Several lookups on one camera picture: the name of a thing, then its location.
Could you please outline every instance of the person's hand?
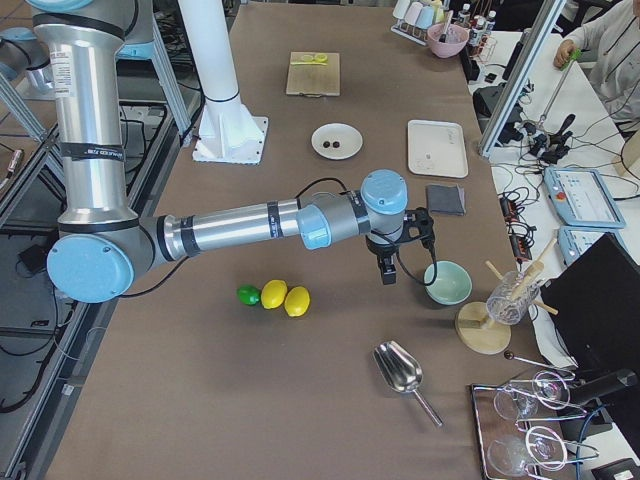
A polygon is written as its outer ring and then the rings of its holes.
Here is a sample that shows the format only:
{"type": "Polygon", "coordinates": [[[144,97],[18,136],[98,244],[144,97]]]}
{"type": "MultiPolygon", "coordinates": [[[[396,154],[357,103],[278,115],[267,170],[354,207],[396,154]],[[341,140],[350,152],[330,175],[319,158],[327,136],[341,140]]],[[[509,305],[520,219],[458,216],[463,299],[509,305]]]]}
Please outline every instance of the person's hand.
{"type": "Polygon", "coordinates": [[[571,54],[575,49],[576,44],[573,43],[573,40],[564,40],[558,47],[556,56],[553,59],[553,64],[557,68],[561,68],[565,63],[569,61],[569,59],[571,58],[571,54]]]}

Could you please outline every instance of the brown table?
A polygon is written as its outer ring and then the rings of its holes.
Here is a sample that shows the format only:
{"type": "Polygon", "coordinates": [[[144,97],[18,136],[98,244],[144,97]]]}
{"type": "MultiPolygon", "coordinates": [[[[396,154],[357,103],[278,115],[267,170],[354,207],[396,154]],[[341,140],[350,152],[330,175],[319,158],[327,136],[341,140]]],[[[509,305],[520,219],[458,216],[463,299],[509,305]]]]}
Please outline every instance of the brown table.
{"type": "MultiPolygon", "coordinates": [[[[195,163],[184,150],[157,214],[291,198],[325,176],[359,188],[378,168],[404,175],[410,206],[424,206],[427,183],[453,180],[409,173],[407,122],[456,122],[469,158],[458,182],[467,214],[435,217],[437,253],[467,268],[470,300],[485,300],[496,280],[484,261],[502,271],[514,262],[490,167],[476,154],[462,69],[391,33],[393,21],[387,8],[243,6],[232,47],[243,102],[270,120],[262,162],[195,163]],[[339,52],[341,96],[287,97],[291,51],[339,52]],[[333,162],[312,150],[312,132],[331,122],[360,130],[356,157],[333,162]]],[[[418,275],[430,263],[418,245],[402,253],[418,275]]],[[[458,308],[434,304],[401,271],[383,286],[362,238],[314,252],[289,238],[205,253],[156,292],[120,302],[46,478],[480,478],[468,385],[501,383],[522,365],[467,349],[453,325],[458,308]],[[240,284],[273,278],[310,290],[307,315],[236,300],[240,284]],[[421,362],[442,429],[379,374],[372,349],[390,339],[421,362]]],[[[529,322],[513,329],[511,348],[536,355],[529,322]]]]}

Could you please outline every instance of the scoop handle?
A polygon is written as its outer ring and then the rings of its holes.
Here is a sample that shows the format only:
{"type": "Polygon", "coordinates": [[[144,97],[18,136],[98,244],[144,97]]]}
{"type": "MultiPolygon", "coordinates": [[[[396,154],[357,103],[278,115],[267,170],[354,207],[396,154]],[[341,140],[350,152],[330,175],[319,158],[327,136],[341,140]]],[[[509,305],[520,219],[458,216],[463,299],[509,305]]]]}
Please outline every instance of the scoop handle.
{"type": "Polygon", "coordinates": [[[427,402],[424,399],[424,397],[418,391],[418,389],[414,390],[413,394],[416,396],[416,400],[418,400],[418,403],[423,408],[423,410],[427,412],[427,415],[429,415],[429,417],[431,417],[431,420],[433,421],[434,425],[440,428],[443,425],[443,423],[442,423],[442,420],[440,420],[440,417],[438,416],[436,411],[433,409],[433,407],[429,405],[429,402],[427,402]]]}

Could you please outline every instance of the white plate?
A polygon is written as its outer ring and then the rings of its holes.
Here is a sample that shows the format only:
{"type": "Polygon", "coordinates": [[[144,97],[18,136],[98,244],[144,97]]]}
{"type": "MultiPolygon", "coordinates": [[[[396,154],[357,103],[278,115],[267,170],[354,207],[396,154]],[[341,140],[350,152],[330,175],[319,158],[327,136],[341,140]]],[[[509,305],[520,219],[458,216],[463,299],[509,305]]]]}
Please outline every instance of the white plate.
{"type": "Polygon", "coordinates": [[[469,173],[464,135],[457,123],[411,120],[407,141],[412,173],[454,178],[469,173]]]}
{"type": "Polygon", "coordinates": [[[362,135],[351,125],[328,123],[311,135],[313,149],[329,160],[345,160],[353,157],[362,148],[362,135]]]}

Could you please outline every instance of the pink bowl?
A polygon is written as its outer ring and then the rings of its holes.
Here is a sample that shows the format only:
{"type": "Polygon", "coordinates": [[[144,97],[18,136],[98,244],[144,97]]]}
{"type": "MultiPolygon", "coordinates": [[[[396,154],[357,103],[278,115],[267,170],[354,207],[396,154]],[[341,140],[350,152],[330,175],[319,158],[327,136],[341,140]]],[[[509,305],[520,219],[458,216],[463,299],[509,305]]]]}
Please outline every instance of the pink bowl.
{"type": "Polygon", "coordinates": [[[440,34],[444,23],[436,23],[427,29],[427,45],[436,57],[449,58],[460,53],[469,41],[469,30],[460,25],[451,25],[449,27],[449,37],[458,37],[456,43],[439,42],[440,34]]]}

